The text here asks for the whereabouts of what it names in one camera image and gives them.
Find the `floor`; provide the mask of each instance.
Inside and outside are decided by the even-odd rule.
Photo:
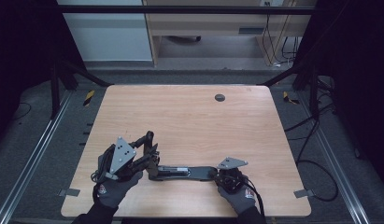
[[[292,51],[290,40],[285,51]],[[161,46],[156,66],[131,66],[126,70],[91,68],[98,77],[117,84],[246,84],[263,83],[278,75],[292,62],[279,58],[281,66],[267,66],[253,37],[203,36],[200,42],[193,38],[166,37]],[[62,217],[63,197],[59,189],[67,189],[76,170],[83,144],[88,140],[100,102],[105,95],[101,88],[77,76],[76,91],[64,91],[68,106],[58,123],[50,123],[50,84],[42,83],[22,95],[19,110],[0,142],[0,209],[6,200],[13,200],[8,212],[9,223],[70,223],[72,218]],[[309,117],[307,91],[294,91],[288,77],[270,88],[284,128]],[[88,107],[82,106],[86,93],[95,90]],[[283,92],[301,104],[285,102]],[[321,92],[320,107],[332,100]],[[303,159],[315,161],[327,170],[339,187],[339,194],[332,202],[318,198],[331,198],[335,184],[318,166],[301,163],[299,172],[307,189],[317,197],[310,197],[312,214],[308,217],[268,217],[269,223],[384,223],[384,186],[369,161],[357,159],[346,130],[335,114],[335,108],[322,112],[320,126],[306,144]],[[53,136],[48,143],[41,143],[48,127]],[[297,158],[306,136],[313,127],[308,122],[294,131],[286,132],[294,158]],[[36,153],[36,146],[44,150]],[[27,165],[32,170],[26,175]],[[26,183],[16,198],[13,186],[18,180]]]

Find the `wooden tabletop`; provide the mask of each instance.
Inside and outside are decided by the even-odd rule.
[[[223,94],[218,102],[215,95]],[[133,142],[154,132],[160,165],[214,166],[226,157],[247,161],[239,167],[263,198],[269,217],[304,217],[311,208],[303,189],[270,90],[264,86],[123,85],[107,88],[84,148],[62,214],[76,217],[92,206],[91,173],[97,158],[118,136]],[[136,159],[143,147],[136,150]],[[117,217],[234,217],[213,181],[148,180],[128,191]]]

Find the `white wall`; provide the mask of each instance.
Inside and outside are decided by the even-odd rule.
[[[57,0],[59,5],[141,6],[141,0]],[[143,14],[64,14],[85,62],[149,61]]]

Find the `gray glove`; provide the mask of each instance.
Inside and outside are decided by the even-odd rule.
[[[236,194],[227,193],[221,186],[218,186],[218,192],[229,202],[238,215],[255,206],[255,194],[252,189],[245,185]]]
[[[99,186],[98,197],[101,204],[116,208],[125,197],[127,191],[138,183],[142,178],[143,173],[136,173],[129,181],[117,182],[116,180],[108,179]]]

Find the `black glove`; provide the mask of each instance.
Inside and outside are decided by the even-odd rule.
[[[221,186],[218,186],[218,192],[221,197],[229,202],[238,215],[255,206],[255,194],[252,189],[245,185],[235,194],[227,193]]]
[[[101,204],[116,208],[125,197],[127,191],[138,183],[142,178],[142,171],[136,173],[129,181],[117,182],[116,180],[108,179],[99,186],[98,197]]]

